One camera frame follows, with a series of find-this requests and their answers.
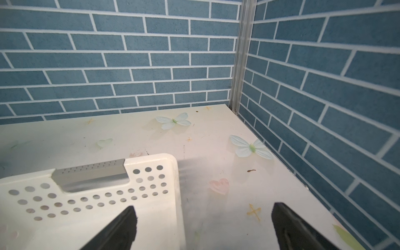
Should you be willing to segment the white plastic basket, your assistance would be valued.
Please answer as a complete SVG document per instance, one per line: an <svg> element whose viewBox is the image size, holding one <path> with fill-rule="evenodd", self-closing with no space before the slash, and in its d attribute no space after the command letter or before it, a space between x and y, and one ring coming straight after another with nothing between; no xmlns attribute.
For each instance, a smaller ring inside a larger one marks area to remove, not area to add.
<svg viewBox="0 0 400 250"><path fill-rule="evenodd" d="M109 225L112 249L184 250L177 160L156 154L1 180L1 249L78 250Z"/></svg>

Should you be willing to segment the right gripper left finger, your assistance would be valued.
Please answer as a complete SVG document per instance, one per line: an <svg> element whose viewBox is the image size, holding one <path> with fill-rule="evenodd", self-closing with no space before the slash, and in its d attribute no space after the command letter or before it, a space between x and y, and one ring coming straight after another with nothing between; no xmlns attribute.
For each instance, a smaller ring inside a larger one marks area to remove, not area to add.
<svg viewBox="0 0 400 250"><path fill-rule="evenodd" d="M137 221L134 207L128 206L81 249L130 250L137 234Z"/></svg>

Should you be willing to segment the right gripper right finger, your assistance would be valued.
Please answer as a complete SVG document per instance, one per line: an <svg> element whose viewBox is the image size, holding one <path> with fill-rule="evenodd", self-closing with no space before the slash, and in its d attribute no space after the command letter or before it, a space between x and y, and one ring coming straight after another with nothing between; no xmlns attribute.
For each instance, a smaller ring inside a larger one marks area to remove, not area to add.
<svg viewBox="0 0 400 250"><path fill-rule="evenodd" d="M271 218L281 250L338 250L284 203L274 203Z"/></svg>

